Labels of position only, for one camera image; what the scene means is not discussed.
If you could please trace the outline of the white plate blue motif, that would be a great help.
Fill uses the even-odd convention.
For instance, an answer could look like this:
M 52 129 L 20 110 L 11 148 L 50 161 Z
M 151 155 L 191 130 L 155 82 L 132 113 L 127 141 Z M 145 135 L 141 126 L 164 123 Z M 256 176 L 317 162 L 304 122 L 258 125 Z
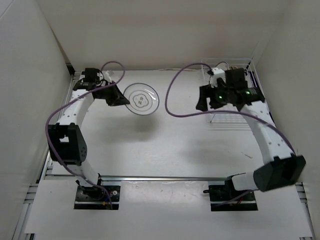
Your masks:
M 160 98 L 156 90 L 145 83 L 130 84 L 124 90 L 123 95 L 129 100 L 126 108 L 139 116 L 153 114 L 160 105 Z

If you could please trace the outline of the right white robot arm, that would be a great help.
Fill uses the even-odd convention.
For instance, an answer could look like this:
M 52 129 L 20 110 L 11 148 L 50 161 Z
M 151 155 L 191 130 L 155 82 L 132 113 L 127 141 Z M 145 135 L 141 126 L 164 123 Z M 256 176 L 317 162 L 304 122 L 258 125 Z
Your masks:
M 243 116 L 253 133 L 263 161 L 263 165 L 253 172 L 229 176 L 224 188 L 226 197 L 236 200 L 243 191 L 267 192 L 295 185 L 306 160 L 294 153 L 276 128 L 260 88 L 249 87 L 244 68 L 223 70 L 214 67 L 207 73 L 209 83 L 199 88 L 196 109 L 224 113 L 224 106 L 236 107 L 236 113 Z

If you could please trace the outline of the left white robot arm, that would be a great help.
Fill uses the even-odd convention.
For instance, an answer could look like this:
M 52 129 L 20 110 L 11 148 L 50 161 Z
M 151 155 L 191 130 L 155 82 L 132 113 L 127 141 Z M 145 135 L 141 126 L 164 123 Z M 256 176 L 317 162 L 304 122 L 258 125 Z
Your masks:
M 76 176 L 78 185 L 88 187 L 87 194 L 93 200 L 100 200 L 105 188 L 100 175 L 90 165 L 88 147 L 81 132 L 84 118 L 95 100 L 104 100 L 110 107 L 128 105 L 111 73 L 97 68 L 86 68 L 75 83 L 69 102 L 60 110 L 56 123 L 48 123 L 46 136 L 50 157 Z

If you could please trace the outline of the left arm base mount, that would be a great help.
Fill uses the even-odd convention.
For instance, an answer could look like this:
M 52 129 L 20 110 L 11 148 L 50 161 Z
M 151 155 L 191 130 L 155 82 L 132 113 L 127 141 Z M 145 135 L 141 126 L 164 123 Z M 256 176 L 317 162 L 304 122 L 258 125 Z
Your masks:
M 78 186 L 74 206 L 75 210 L 118 210 L 120 206 L 120 185 L 104 185 L 103 186 L 110 195 L 110 204 L 108 196 L 104 191 L 95 190 L 92 187 Z

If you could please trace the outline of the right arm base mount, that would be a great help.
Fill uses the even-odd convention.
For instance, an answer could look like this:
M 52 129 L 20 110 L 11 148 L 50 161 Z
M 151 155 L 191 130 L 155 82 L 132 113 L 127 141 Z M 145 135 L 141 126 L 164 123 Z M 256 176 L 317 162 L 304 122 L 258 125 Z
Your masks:
M 252 212 L 258 211 L 253 191 L 242 190 L 231 193 L 225 185 L 209 185 L 202 192 L 209 196 L 212 212 Z

